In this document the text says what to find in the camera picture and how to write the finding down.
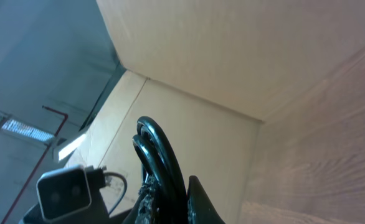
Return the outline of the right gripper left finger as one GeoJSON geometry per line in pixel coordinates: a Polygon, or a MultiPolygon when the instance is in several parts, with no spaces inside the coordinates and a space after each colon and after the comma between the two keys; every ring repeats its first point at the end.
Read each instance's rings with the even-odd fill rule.
{"type": "Polygon", "coordinates": [[[141,186],[138,200],[124,219],[123,224],[155,224],[159,222],[159,182],[149,175],[141,186]]]}

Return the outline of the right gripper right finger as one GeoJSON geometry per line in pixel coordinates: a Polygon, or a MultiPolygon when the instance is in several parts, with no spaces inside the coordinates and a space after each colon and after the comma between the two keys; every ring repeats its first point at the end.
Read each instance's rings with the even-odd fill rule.
{"type": "Polygon", "coordinates": [[[189,177],[187,199],[188,224],[225,224],[195,175],[189,177]]]}

